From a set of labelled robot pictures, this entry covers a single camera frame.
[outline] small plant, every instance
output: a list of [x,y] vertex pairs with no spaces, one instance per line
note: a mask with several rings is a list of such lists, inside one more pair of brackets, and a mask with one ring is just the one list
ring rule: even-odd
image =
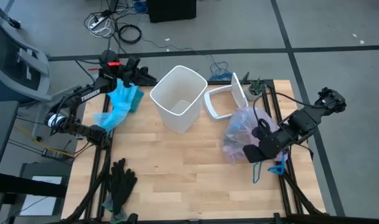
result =
[[260,78],[258,77],[257,80],[250,80],[250,86],[248,87],[249,88],[249,92],[252,94],[252,95],[259,95],[260,93],[264,92],[265,91],[265,84],[262,83],[262,81],[260,80]]

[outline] gray floor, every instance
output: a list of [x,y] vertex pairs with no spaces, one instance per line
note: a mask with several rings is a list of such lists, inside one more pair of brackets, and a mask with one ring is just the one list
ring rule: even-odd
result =
[[[379,0],[277,0],[288,37],[293,47],[336,47],[379,45]],[[0,0],[0,5],[7,3]],[[99,11],[100,0],[20,0],[9,15],[22,21],[22,30],[6,28],[26,42],[47,51],[51,56],[94,55],[106,49],[107,41],[93,37],[83,20]],[[139,16],[120,20],[136,24]],[[145,39],[159,45],[172,44],[196,50],[284,48],[284,42],[269,0],[198,1],[197,18],[189,21],[150,24],[147,16],[139,18]],[[117,43],[111,48],[117,51]],[[123,45],[129,53],[165,52],[149,42]],[[229,70],[240,78],[249,71],[253,78],[288,79],[295,97],[301,99],[287,54],[215,55],[227,61]],[[324,118],[320,131],[346,216],[379,218],[379,50],[295,54],[311,101],[328,86],[347,99],[347,110]],[[209,56],[143,58],[142,66],[162,78],[172,67],[184,65],[211,76]],[[51,92],[73,84],[88,82],[74,62],[52,62]],[[30,129],[30,124],[18,125]],[[30,143],[20,133],[11,138]],[[46,138],[53,147],[64,147],[68,136]],[[316,147],[311,141],[311,148]],[[18,174],[23,162],[49,162],[31,152],[9,146],[0,172]],[[321,161],[314,158],[327,211],[334,214]],[[6,219],[3,208],[0,223]],[[16,223],[43,223],[44,217],[17,218]]]

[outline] potted plant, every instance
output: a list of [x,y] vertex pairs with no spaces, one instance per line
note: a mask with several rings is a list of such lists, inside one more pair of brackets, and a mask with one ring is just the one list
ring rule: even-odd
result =
[[244,94],[248,101],[257,100],[262,92],[265,91],[265,84],[258,77],[257,80],[250,80],[250,85],[244,90]]

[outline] yellow cable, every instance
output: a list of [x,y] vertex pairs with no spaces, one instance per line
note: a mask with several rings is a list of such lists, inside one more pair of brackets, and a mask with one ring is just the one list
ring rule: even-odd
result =
[[39,146],[43,147],[44,149],[48,149],[48,150],[50,150],[50,151],[54,151],[54,152],[59,152],[59,153],[62,153],[63,155],[66,155],[66,156],[69,156],[69,157],[73,157],[73,158],[74,158],[74,155],[72,155],[72,154],[69,154],[69,153],[67,153],[67,152],[63,152],[63,151],[58,150],[58,149],[53,149],[53,148],[51,148],[51,147],[46,146],[45,144],[42,144],[42,143],[39,142],[35,137],[33,137],[33,135],[31,135],[31,133],[29,133],[29,132],[26,131],[25,129],[22,129],[22,128],[18,127],[18,126],[14,126],[14,128],[16,128],[16,129],[22,131],[23,133],[27,134],[28,136],[30,136],[30,138],[32,138],[33,141],[34,141],[36,144],[38,144]]

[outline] black box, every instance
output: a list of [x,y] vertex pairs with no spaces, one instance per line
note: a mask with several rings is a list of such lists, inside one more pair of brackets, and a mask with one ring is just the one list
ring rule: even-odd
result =
[[151,22],[196,18],[196,0],[146,0]]

